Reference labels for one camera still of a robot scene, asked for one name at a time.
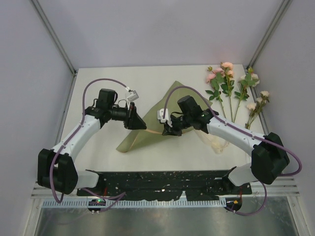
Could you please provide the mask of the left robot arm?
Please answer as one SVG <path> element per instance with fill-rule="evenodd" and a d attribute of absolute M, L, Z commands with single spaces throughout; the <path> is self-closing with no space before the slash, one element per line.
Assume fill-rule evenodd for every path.
<path fill-rule="evenodd" d="M 117 93 L 101 89 L 93 105 L 84 109 L 81 121 L 61 142 L 51 149 L 42 149 L 38 155 L 37 183 L 53 194 L 70 194 L 75 189 L 94 188 L 100 175 L 95 171 L 78 171 L 75 159 L 89 141 L 107 122 L 121 121 L 125 129 L 145 130 L 144 120 L 138 115 L 134 90 L 126 94 L 126 104 L 120 107 Z"/>

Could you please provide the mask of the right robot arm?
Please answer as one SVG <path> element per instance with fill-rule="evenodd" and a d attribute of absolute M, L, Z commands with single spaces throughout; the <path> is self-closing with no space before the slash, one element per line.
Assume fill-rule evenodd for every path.
<path fill-rule="evenodd" d="M 182 130 L 192 127 L 228 141 L 251 157 L 249 164 L 233 167 L 221 178 L 222 188 L 227 193 L 248 182 L 270 185 L 288 166 L 289 157 L 281 148 L 283 144 L 277 134 L 262 135 L 231 125 L 217 112 L 203 110 L 189 95 L 177 103 L 181 109 L 178 116 L 169 114 L 167 109 L 157 111 L 157 119 L 164 126 L 164 136 L 181 136 Z"/>

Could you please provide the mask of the cream ribbon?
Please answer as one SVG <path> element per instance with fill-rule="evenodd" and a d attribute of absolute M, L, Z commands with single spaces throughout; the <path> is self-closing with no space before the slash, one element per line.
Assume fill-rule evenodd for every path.
<path fill-rule="evenodd" d="M 216 154 L 221 154 L 229 146 L 229 142 L 215 135 L 206 134 L 200 130 L 195 130 L 199 139 L 207 146 L 211 147 Z"/>

